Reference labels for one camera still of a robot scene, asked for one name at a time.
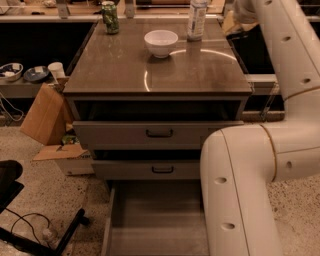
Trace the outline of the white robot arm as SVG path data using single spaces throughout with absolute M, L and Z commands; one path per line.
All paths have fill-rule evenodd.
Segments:
M 320 41 L 298 0 L 234 0 L 233 11 L 236 22 L 261 28 L 285 117 L 206 139 L 200 177 L 209 252 L 283 256 L 266 185 L 319 171 Z

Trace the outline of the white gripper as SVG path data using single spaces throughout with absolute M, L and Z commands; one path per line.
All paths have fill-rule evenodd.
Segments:
M 222 30 L 226 36 L 249 31 L 250 26 L 246 24 L 257 21 L 252 0 L 234 0 L 233 11 L 234 15 L 229 11 L 223 20 Z

